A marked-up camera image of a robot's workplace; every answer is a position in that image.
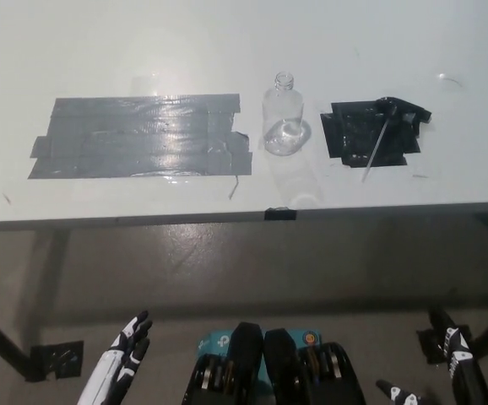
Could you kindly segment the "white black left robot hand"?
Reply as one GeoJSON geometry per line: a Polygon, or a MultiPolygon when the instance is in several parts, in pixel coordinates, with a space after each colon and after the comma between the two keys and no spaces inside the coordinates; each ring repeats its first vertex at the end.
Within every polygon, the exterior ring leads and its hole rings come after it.
{"type": "Polygon", "coordinates": [[[144,310],[136,315],[100,356],[78,404],[119,405],[127,395],[149,349],[153,322],[144,310]]]}

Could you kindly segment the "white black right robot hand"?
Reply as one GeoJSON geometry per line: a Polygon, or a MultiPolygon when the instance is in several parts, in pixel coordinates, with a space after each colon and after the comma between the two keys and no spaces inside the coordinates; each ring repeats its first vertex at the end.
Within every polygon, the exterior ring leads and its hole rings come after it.
{"type": "Polygon", "coordinates": [[[461,326],[440,307],[429,311],[433,337],[441,344],[457,404],[488,404],[488,386],[461,326]]]}

